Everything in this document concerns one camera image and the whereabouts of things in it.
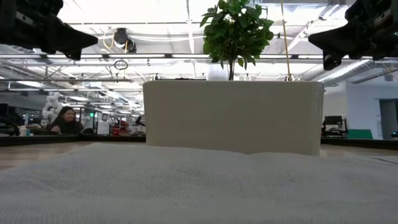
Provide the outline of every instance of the ceiling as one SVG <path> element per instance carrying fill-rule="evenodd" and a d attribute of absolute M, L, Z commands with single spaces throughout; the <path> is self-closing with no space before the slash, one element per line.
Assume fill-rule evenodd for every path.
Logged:
<path fill-rule="evenodd" d="M 99 38 L 97 45 L 83 50 L 84 54 L 123 54 L 124 50 L 112 44 L 111 40 L 113 32 L 118 27 L 127 28 L 130 38 L 137 45 L 137 54 L 202 54 L 203 27 L 199 26 L 201 15 L 217 2 L 217 0 L 64 0 L 64 7 L 58 16 L 73 28 Z M 268 14 L 263 13 L 262 17 L 274 21 L 271 31 L 275 37 L 263 54 L 276 55 L 278 59 L 260 60 L 257 66 L 249 65 L 247 70 L 236 66 L 236 79 L 283 80 L 287 76 L 288 69 L 284 60 L 285 42 L 280 1 L 255 0 L 255 3 L 267 7 Z M 345 10 L 352 3 L 351 0 L 285 0 L 284 18 L 289 55 L 321 55 L 321 50 L 308 42 L 308 35 L 345 25 Z M 278 39 L 277 34 L 281 34 L 282 38 Z M 0 54 L 25 53 L 41 54 L 41 51 L 0 45 Z M 192 59 L 189 56 L 179 60 L 132 58 L 126 60 L 129 67 L 123 71 L 116 70 L 112 66 L 115 60 L 83 59 L 80 62 L 73 62 L 65 58 L 51 58 L 44 62 L 13 58 L 6 61 L 27 71 L 13 70 L 13 73 L 8 71 L 8 74 L 3 72 L 1 75 L 4 78 L 45 77 L 59 80 L 76 77 L 109 81 L 118 74 L 118 78 L 128 78 L 133 82 L 104 80 L 101 82 L 101 87 L 137 90 L 142 88 L 144 82 L 152 80 L 156 74 L 161 78 L 206 78 L 215 66 L 207 59 Z M 317 56 L 311 60 L 291 60 L 290 72 L 298 80 L 313 80 L 324 73 L 322 58 Z M 65 82 L 51 83 L 52 87 L 56 84 L 57 88 L 83 88 L 82 83 L 76 85 Z M 142 93 L 136 91 L 119 92 L 119 94 L 129 101 L 142 98 Z M 85 95 L 90 99 L 94 97 L 90 93 Z"/>

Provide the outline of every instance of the exposed ductwork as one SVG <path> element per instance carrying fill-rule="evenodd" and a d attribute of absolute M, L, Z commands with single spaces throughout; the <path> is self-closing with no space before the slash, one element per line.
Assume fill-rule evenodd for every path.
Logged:
<path fill-rule="evenodd" d="M 335 85 L 347 78 L 351 78 L 359 73 L 371 70 L 376 67 L 373 60 L 359 60 L 355 63 L 337 67 L 331 71 L 316 77 L 313 81 L 322 82 L 325 86 Z"/>
<path fill-rule="evenodd" d="M 396 71 L 398 71 L 398 68 L 388 68 L 388 69 L 385 69 L 385 70 L 382 71 L 382 72 L 379 72 L 379 73 L 370 75 L 370 76 L 365 77 L 365 78 L 361 78 L 361 79 L 359 79 L 359 80 L 355 80 L 355 81 L 353 81 L 353 82 L 351 82 L 351 83 L 352 83 L 352 84 L 364 83 L 364 82 L 367 82 L 367 81 L 372 80 L 372 79 L 375 79 L 375 78 L 385 77 L 386 75 L 392 74 L 392 73 L 394 73 L 394 72 L 396 72 Z"/>

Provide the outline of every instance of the white fabric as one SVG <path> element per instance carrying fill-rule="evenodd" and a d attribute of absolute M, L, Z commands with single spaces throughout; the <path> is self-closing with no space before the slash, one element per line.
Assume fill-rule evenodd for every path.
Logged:
<path fill-rule="evenodd" d="M 397 171 L 369 157 L 92 144 L 0 172 L 0 223 L 396 224 Z"/>

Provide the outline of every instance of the ceiling light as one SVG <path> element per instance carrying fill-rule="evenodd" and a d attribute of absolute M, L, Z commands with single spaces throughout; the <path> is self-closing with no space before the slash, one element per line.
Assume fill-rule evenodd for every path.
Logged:
<path fill-rule="evenodd" d="M 44 89 L 44 91 L 75 91 L 74 89 Z"/>
<path fill-rule="evenodd" d="M 93 55 L 81 55 L 80 58 L 102 58 L 102 55 L 93 54 Z"/>
<path fill-rule="evenodd" d="M 164 58 L 164 54 L 111 54 L 110 58 Z"/>
<path fill-rule="evenodd" d="M 173 54 L 172 58 L 210 58 L 210 56 L 200 54 Z"/>
<path fill-rule="evenodd" d="M 323 59 L 323 55 L 299 55 L 298 59 Z"/>
<path fill-rule="evenodd" d="M 77 100 L 77 101 L 88 101 L 89 99 L 85 98 L 85 97 L 80 97 L 80 96 L 68 96 L 69 98 L 73 99 L 73 100 Z"/>
<path fill-rule="evenodd" d="M 104 108 L 104 109 L 112 109 L 112 106 L 108 106 L 108 105 L 101 105 L 99 107 Z"/>
<path fill-rule="evenodd" d="M 0 58 L 6 58 L 6 59 L 25 59 L 25 58 L 41 58 L 40 55 L 37 54 L 23 54 L 23 55 L 18 55 L 18 54 L 6 54 L 6 55 L 0 55 Z"/>
<path fill-rule="evenodd" d="M 115 89 L 113 91 L 142 91 L 142 89 Z"/>
<path fill-rule="evenodd" d="M 77 89 L 77 91 L 108 91 L 108 89 Z"/>
<path fill-rule="evenodd" d="M 23 88 L 23 89 L 7 89 L 9 91 L 40 91 L 38 89 Z"/>
<path fill-rule="evenodd" d="M 19 81 L 17 83 L 23 84 L 23 85 L 27 85 L 27 86 L 31 86 L 31 87 L 37 87 L 37 88 L 45 86 L 45 85 L 40 84 L 38 82 L 30 82 L 30 81 Z"/>
<path fill-rule="evenodd" d="M 260 55 L 260 59 L 280 59 L 280 58 L 286 58 L 286 55 Z"/>
<path fill-rule="evenodd" d="M 58 55 L 46 55 L 48 58 L 67 58 L 67 56 L 58 54 Z"/>

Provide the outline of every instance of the cable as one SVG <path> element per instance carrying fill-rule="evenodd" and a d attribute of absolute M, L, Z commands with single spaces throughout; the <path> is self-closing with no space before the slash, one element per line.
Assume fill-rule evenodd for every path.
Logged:
<path fill-rule="evenodd" d="M 106 40 L 106 31 L 104 32 L 104 39 L 103 39 L 103 43 L 104 43 L 104 46 L 107 48 L 107 49 L 111 49 L 112 47 L 113 47 L 113 42 L 114 42 L 114 32 L 113 32 L 113 34 L 112 34 L 112 44 L 111 44 L 111 46 L 109 46 L 108 44 L 106 44 L 106 42 L 105 42 L 105 40 Z"/>
<path fill-rule="evenodd" d="M 285 16 L 284 16 L 284 0 L 280 0 L 280 8 L 282 9 L 282 24 L 284 27 L 285 53 L 286 53 L 286 62 L 287 62 L 287 75 L 288 75 L 287 80 L 293 81 L 292 74 L 290 74 L 289 53 L 287 49 L 286 26 L 285 26 Z"/>

